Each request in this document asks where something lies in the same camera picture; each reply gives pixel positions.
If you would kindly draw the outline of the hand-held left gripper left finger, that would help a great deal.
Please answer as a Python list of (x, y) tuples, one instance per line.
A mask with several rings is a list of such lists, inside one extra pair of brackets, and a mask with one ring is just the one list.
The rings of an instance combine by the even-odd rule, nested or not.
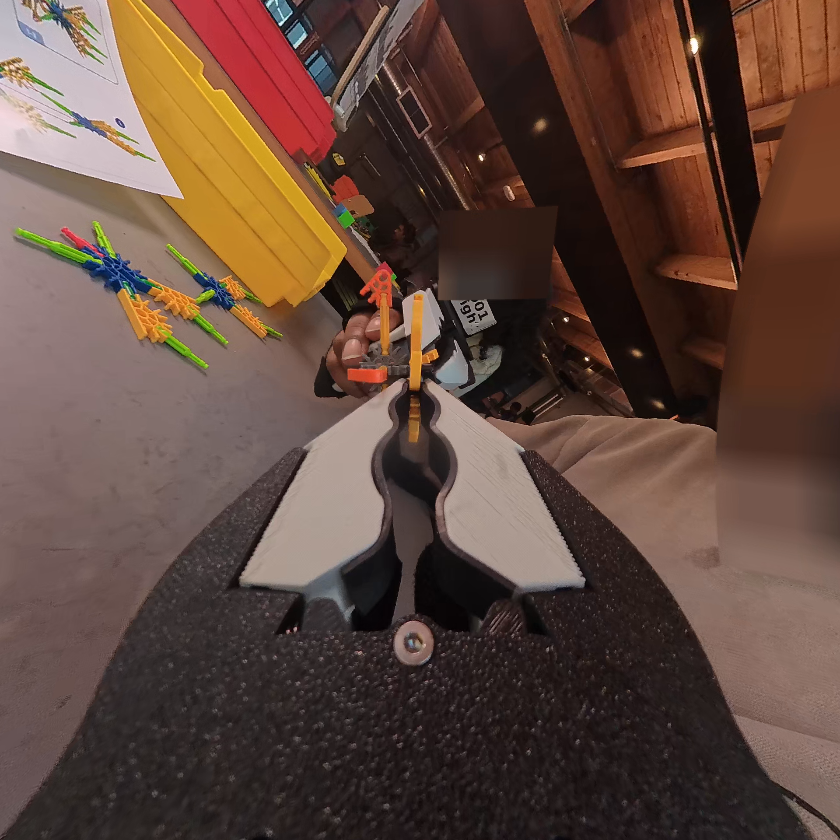
[(383, 457), (402, 395), (400, 382), (388, 386), (306, 445), (240, 586), (331, 602), (353, 629), (391, 623), (403, 565)]

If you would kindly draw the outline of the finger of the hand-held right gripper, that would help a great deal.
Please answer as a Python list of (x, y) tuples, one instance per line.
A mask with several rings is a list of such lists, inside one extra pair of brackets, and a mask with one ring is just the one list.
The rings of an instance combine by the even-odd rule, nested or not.
[(441, 334), (442, 311), (434, 295), (428, 290), (419, 290), (405, 297), (402, 301), (402, 319), (405, 336), (409, 337), (413, 328), (413, 312), (415, 300), (423, 303), (423, 324), (421, 331), (421, 348), (428, 349), (435, 344)]
[(431, 379), (444, 389), (459, 389), (475, 383), (471, 363), (461, 348), (445, 348), (431, 366)]

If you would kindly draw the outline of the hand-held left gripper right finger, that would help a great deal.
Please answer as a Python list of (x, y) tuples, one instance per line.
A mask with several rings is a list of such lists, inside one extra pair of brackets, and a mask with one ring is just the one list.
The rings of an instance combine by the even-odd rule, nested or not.
[(433, 529), (420, 556), (420, 613), (453, 632), (547, 634), (533, 597), (580, 591), (585, 576), (522, 446), (428, 383), (420, 482)]

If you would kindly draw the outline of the yellow black toy wheel assembly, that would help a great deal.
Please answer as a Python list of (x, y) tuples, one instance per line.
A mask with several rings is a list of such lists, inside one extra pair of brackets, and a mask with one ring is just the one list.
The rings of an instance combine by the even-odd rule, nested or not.
[(360, 294), (370, 304), (375, 304), (381, 315), (380, 349), (374, 350), (370, 358), (365, 358), (356, 369), (349, 371), (352, 382), (385, 387), (387, 382), (406, 379), (408, 383), (409, 406), (406, 421), (406, 441), (410, 445), (418, 443), (421, 436), (422, 406), (421, 386), (431, 377), (431, 363), (438, 358), (437, 342), (428, 349), (421, 348), (424, 305), (415, 300), (413, 328), (409, 337), (405, 336), (403, 320), (401, 329), (389, 331), (390, 311), (394, 303), (396, 289), (391, 268), (386, 263), (378, 265), (373, 277), (362, 287)]

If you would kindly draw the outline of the person's right forearm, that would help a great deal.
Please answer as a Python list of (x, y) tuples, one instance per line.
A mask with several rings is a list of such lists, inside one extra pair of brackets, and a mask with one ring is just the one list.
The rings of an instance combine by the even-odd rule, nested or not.
[(717, 435), (707, 427), (670, 419), (573, 415), (524, 425), (490, 418), (488, 424), (561, 474), (589, 471), (623, 480), (717, 476)]

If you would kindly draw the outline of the grey desk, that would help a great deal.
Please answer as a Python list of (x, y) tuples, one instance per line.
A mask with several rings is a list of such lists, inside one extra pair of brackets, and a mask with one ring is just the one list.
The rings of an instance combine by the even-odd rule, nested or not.
[(187, 544), (290, 449), (354, 404), (313, 380), (341, 318), (322, 295), (257, 307), (262, 341), (220, 308), (216, 342), (175, 319), (206, 371), (138, 341), (115, 295), (17, 227), (99, 221), (145, 275), (192, 293), (173, 244), (232, 270), (157, 195), (2, 153), (2, 832), (37, 792), (127, 625)]

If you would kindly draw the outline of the person's right hand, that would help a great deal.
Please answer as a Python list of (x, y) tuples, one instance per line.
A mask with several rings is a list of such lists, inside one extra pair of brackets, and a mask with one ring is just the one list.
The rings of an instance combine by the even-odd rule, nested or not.
[(313, 391), (319, 398), (345, 396), (365, 399), (372, 385), (351, 381), (349, 371), (356, 369), (371, 343), (381, 339), (381, 315), (366, 301), (356, 304), (344, 317), (342, 329), (334, 336), (321, 359)]

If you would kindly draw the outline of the person's torso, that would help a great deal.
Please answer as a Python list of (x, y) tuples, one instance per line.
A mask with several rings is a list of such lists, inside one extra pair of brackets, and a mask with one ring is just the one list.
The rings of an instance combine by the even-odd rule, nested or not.
[(589, 453), (556, 468), (651, 563), (686, 614), (741, 735), (771, 780), (808, 804), (816, 838), (838, 826), (838, 594), (730, 568), (718, 552), (713, 478), (643, 472)]

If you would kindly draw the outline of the small blue green toy assembly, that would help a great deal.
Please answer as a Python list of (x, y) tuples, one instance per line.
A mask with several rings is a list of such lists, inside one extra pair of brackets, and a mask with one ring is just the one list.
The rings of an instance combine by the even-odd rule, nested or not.
[(203, 293), (196, 299), (197, 301), (211, 302), (226, 312), (233, 314), (239, 322), (243, 323), (260, 339), (267, 337), (276, 340), (283, 339), (281, 332), (268, 326), (245, 305), (246, 301), (259, 305), (263, 301), (239, 280), (233, 276), (227, 276), (218, 280), (201, 269), (198, 269), (191, 260), (184, 257), (173, 245), (166, 244), (165, 248), (171, 257), (203, 289)]

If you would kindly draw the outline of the whiteboard on stand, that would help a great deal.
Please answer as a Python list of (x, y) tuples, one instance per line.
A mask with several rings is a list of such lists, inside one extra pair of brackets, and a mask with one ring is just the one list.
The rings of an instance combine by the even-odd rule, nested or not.
[(380, 8), (332, 93), (332, 125), (337, 132), (348, 129), (360, 100), (423, 3), (399, 1)]

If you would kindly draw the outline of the yellow plastic bin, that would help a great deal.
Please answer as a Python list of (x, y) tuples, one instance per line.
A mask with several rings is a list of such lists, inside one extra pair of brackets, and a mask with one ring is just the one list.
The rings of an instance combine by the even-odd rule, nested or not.
[(147, 130), (183, 194), (166, 201), (267, 306), (318, 294), (347, 252), (203, 63), (143, 2), (109, 2)]

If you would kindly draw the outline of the red plastic bin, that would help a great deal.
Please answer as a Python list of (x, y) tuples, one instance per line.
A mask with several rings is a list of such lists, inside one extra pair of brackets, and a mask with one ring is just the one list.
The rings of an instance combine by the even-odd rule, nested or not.
[(337, 134), (329, 104), (259, 1), (174, 1), (289, 155), (319, 164)]

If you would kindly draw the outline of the large blue green toy assembly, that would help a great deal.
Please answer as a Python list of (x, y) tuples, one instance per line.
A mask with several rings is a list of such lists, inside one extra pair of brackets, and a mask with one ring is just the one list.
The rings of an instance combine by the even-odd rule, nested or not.
[(21, 227), (15, 228), (14, 235), (54, 256), (77, 264), (90, 278), (99, 280), (105, 288), (110, 289), (138, 341), (163, 344), (198, 369), (206, 371), (208, 363), (174, 335), (169, 321), (172, 315), (192, 322), (218, 343), (227, 345), (225, 337), (202, 315), (199, 302), (133, 269), (130, 262), (111, 247), (101, 226), (95, 224), (94, 228), (98, 237), (96, 245), (76, 236), (66, 227), (61, 233), (70, 240), (69, 244), (48, 239)]

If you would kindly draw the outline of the white instruction sheet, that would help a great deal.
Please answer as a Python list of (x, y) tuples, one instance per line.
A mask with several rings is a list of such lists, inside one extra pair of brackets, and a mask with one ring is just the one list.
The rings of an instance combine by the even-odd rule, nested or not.
[(130, 2), (1, 2), (1, 149), (182, 198), (141, 117), (117, 40)]

